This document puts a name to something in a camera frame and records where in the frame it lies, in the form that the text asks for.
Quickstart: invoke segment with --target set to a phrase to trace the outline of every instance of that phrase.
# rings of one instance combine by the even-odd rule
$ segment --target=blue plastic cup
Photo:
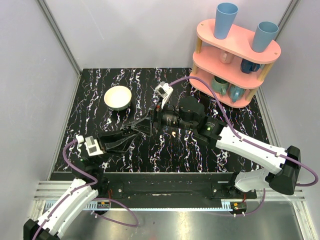
[[[260,22],[254,34],[252,50],[262,53],[276,37],[278,31],[279,27],[276,24],[269,21]]]
[[[216,39],[225,39],[228,36],[230,28],[238,13],[238,7],[233,3],[220,3],[216,8],[214,37]]]

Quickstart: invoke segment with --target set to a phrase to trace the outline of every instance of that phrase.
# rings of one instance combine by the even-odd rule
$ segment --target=gray floor
[[[249,202],[249,210],[258,203]],[[246,217],[214,216],[209,212],[139,211],[138,228],[95,219],[82,212],[62,240],[300,240],[303,239],[289,202],[266,202]],[[125,211],[110,211],[109,218],[133,223]]]

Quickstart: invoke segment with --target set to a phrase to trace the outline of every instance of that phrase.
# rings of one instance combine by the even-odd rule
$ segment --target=marble pattern surface
[[[171,83],[190,72],[189,68],[84,69],[54,171],[70,171],[63,160],[62,149],[76,134],[95,136],[100,132],[118,130],[123,124],[139,119],[158,101],[155,87],[160,82]],[[126,86],[132,92],[130,107],[119,112],[109,109],[104,102],[105,92],[117,85]],[[170,104],[178,106],[181,98],[193,96],[205,106],[207,115],[225,121],[216,100],[193,88],[188,81],[173,88]],[[269,143],[255,97],[247,107],[237,109],[223,104],[223,108],[236,130]],[[83,146],[76,145],[70,148],[68,157],[72,161],[83,154]],[[193,138],[193,133],[170,127],[153,137],[143,136],[135,140],[124,156],[105,154],[101,158],[101,167],[105,172],[175,173],[248,172],[260,168],[232,152],[201,146]]]

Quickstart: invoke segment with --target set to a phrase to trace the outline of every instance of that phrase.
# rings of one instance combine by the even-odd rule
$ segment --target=blue mug
[[[260,68],[260,64],[254,63],[252,61],[249,61],[247,59],[242,59],[241,62],[241,72],[245,74],[249,74],[251,72],[256,72]]]
[[[245,94],[246,90],[235,86],[235,85],[231,85],[228,95],[231,98],[232,102],[236,102],[237,100],[241,99],[242,96]]]

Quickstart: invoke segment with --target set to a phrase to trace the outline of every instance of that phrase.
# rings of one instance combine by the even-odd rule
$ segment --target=shelf tier
[[[210,86],[211,86],[211,80],[214,77],[209,72],[207,72],[205,70],[202,70],[200,68],[197,70],[196,74],[190,73],[190,76],[198,77],[198,78],[204,80]],[[190,84],[194,88],[198,89],[199,91],[201,91],[201,92],[203,92],[203,93],[205,93],[205,94],[207,94],[207,95],[209,95],[211,97],[214,97],[212,95],[212,93],[210,92],[210,90],[203,83],[201,83],[201,82],[199,82],[198,80],[195,80],[195,79],[190,79],[189,81],[190,81]],[[233,108],[238,108],[239,109],[239,108],[244,108],[245,106],[247,106],[250,103],[250,101],[246,100],[246,96],[249,94],[249,91],[250,90],[247,90],[244,93],[243,97],[241,99],[239,99],[238,101],[236,101],[236,102],[232,102],[230,97],[228,96],[228,94],[222,96],[221,94],[216,93],[216,96],[217,96],[217,98],[219,99],[220,102],[222,102],[224,104],[227,104],[227,105],[229,105],[229,106],[231,106]]]
[[[235,56],[230,64],[224,64],[219,60],[219,56],[220,49],[214,46],[203,46],[200,53],[193,53],[193,62],[206,72],[243,89],[256,89],[264,82],[258,80],[261,69],[249,74],[241,71],[242,58]]]
[[[270,64],[279,58],[278,43],[272,40],[264,52],[255,52],[251,49],[255,32],[234,24],[225,39],[215,38],[215,22],[215,19],[207,19],[199,23],[196,32],[202,41],[257,64]]]

